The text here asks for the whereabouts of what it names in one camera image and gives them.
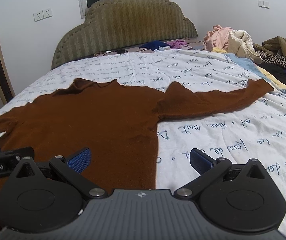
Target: sweater sleeve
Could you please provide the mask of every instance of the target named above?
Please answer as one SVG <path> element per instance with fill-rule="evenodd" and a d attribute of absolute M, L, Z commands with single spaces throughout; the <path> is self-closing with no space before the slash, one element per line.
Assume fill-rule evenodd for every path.
<path fill-rule="evenodd" d="M 231 92 L 213 90 L 193 93 L 180 83 L 173 82 L 157 102 L 154 112 L 157 112 L 160 121 L 227 113 L 245 108 L 273 90 L 263 79 L 249 79 L 246 88 Z"/>
<path fill-rule="evenodd" d="M 0 116 L 0 133 L 8 132 L 13 128 L 22 110 L 23 107 L 15 107 Z"/>

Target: mattress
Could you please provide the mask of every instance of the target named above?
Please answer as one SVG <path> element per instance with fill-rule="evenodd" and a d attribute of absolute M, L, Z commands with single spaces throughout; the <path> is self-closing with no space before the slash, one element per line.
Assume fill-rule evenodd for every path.
<path fill-rule="evenodd" d="M 246 87 L 248 79 L 257 80 L 259 76 L 224 54 L 198 50 L 171 49 L 87 58 L 48 72 L 5 105 L 0 115 L 33 102 L 40 95 L 68 88 L 75 78 L 101 83 L 117 79 L 122 85 L 148 86 L 163 92 L 177 81 L 193 92 L 228 92 Z M 275 89 L 241 111 L 160 122 L 157 131 L 157 189 L 174 191 L 199 176 L 189 163 L 189 152 L 197 147 L 214 159 L 225 157 L 232 163 L 258 158 L 286 200 L 286 94 L 283 92 Z M 279 230 L 286 235 L 286 216 Z"/>

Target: upholstered headboard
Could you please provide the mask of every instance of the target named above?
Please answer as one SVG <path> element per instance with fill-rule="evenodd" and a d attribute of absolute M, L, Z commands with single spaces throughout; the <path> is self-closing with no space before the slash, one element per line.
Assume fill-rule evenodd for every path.
<path fill-rule="evenodd" d="M 72 60 L 154 40 L 197 37 L 193 23 L 169 0 L 100 0 L 84 24 L 70 30 L 56 47 L 52 69 Z"/>

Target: black and white patterned cloth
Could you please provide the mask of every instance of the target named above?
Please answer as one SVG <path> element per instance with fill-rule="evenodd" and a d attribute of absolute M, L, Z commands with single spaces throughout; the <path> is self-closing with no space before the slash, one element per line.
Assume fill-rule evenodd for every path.
<path fill-rule="evenodd" d="M 283 56 L 272 55 L 262 50 L 258 50 L 257 53 L 261 55 L 262 63 L 270 63 L 270 64 L 278 65 L 281 68 L 286 70 L 286 60 Z"/>

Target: blue cloth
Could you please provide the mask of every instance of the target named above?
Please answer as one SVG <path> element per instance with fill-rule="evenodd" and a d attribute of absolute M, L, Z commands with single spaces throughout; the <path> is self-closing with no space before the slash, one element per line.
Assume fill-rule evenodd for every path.
<path fill-rule="evenodd" d="M 261 71 L 258 70 L 258 68 L 254 65 L 254 63 L 250 59 L 245 58 L 245 57 L 237 57 L 233 53 L 228 53 L 225 55 L 227 55 L 231 60 L 233 60 L 234 63 L 253 72 L 254 74 L 258 75 L 260 78 L 263 78 L 266 82 L 271 82 Z"/>
<path fill-rule="evenodd" d="M 159 49 L 159 46 L 160 47 L 166 47 L 166 46 L 169 46 L 169 44 L 161 42 L 161 41 L 150 41 L 148 43 L 145 43 L 145 44 L 139 46 L 139 49 L 147 48 L 150 50 L 156 50 L 156 49 Z"/>

